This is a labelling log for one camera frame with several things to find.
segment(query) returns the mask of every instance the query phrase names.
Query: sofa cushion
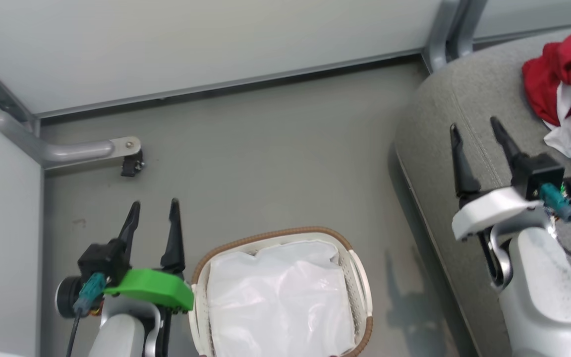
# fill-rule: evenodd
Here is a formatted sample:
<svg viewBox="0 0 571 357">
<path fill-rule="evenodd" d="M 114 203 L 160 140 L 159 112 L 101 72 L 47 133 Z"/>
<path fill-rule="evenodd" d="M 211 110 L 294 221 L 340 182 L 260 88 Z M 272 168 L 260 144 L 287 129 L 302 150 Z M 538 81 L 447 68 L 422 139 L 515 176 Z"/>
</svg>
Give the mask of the sofa cushion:
<svg viewBox="0 0 571 357">
<path fill-rule="evenodd" d="M 482 249 L 476 239 L 455 241 L 451 219 L 457 212 L 449 126 L 457 122 L 464 151 L 483 189 L 510 184 L 510 170 L 489 118 L 497 116 L 522 151 L 548 152 L 565 165 L 571 160 L 543 142 L 548 129 L 535 117 L 523 90 L 521 66 L 541 55 L 543 46 L 562 41 L 571 30 L 487 48 L 453 61 L 419 88 L 399 125 L 396 150 L 405 176 L 449 278 L 478 352 L 511 356 L 508 335 Z M 559 224 L 571 248 L 571 226 Z"/>
</svg>

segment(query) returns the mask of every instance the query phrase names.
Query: white wall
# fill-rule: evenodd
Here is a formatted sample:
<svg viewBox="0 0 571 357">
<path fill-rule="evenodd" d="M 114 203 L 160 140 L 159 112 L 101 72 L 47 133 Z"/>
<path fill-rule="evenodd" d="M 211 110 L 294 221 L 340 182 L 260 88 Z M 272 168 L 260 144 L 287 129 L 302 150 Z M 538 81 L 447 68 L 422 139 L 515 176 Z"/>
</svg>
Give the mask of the white wall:
<svg viewBox="0 0 571 357">
<path fill-rule="evenodd" d="M 0 133 L 0 352 L 24 357 L 39 354 L 42 185 L 39 164 Z"/>
<path fill-rule="evenodd" d="M 567 25 L 571 25 L 571 0 L 489 0 L 475 38 Z"/>
<path fill-rule="evenodd" d="M 163 97 L 422 48 L 439 4 L 0 0 L 0 78 L 34 113 Z"/>
</svg>

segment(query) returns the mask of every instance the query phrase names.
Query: gray robot arm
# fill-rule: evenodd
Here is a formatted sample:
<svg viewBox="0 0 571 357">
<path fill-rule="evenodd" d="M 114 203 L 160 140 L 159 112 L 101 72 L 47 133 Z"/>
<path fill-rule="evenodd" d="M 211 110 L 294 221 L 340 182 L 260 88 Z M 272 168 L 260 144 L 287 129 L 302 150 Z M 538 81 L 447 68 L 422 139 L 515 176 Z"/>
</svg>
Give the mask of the gray robot arm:
<svg viewBox="0 0 571 357">
<path fill-rule="evenodd" d="M 457 240 L 478 237 L 499 294 L 515 357 L 571 357 L 571 266 L 553 236 L 548 207 L 571 222 L 571 178 L 549 156 L 527 156 L 491 118 L 513 172 L 512 186 L 481 191 L 462 151 L 455 125 L 451 144 L 460 210 L 453 217 Z M 545 199 L 542 186 L 563 195 Z M 499 244 L 498 237 L 516 234 Z"/>
<path fill-rule="evenodd" d="M 141 357 L 145 327 L 138 318 L 118 314 L 98 330 L 89 357 Z"/>
</svg>

